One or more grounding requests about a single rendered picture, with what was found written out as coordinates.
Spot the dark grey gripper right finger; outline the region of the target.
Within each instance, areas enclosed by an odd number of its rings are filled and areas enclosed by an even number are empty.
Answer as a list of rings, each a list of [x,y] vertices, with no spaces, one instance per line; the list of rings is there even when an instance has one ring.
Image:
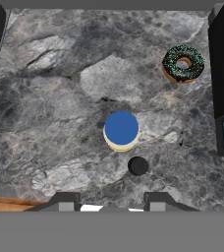
[[[195,208],[176,202],[168,192],[145,192],[143,209],[146,212],[196,212]]]

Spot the black shaker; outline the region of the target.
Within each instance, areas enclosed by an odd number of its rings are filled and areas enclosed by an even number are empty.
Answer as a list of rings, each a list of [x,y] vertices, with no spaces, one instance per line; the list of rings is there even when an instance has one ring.
[[[128,170],[135,176],[141,176],[148,172],[148,162],[143,157],[132,157],[128,162]]]

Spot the chocolate sprinkled donut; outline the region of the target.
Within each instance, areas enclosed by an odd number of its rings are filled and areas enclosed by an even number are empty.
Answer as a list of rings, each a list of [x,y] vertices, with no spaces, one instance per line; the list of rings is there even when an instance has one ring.
[[[203,72],[204,59],[195,48],[180,44],[166,52],[162,60],[162,69],[170,81],[190,83]]]

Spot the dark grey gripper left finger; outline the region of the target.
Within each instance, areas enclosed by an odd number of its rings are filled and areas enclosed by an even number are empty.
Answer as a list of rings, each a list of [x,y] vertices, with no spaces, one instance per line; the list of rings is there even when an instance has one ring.
[[[47,203],[28,209],[29,212],[79,212],[80,210],[79,192],[56,192]]]

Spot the blue-lidded mayonnaise jar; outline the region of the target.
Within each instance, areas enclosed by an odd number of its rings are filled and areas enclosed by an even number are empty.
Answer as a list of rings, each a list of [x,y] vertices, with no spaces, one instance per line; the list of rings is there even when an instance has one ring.
[[[139,140],[139,123],[129,111],[112,112],[105,120],[103,137],[113,151],[126,152]]]

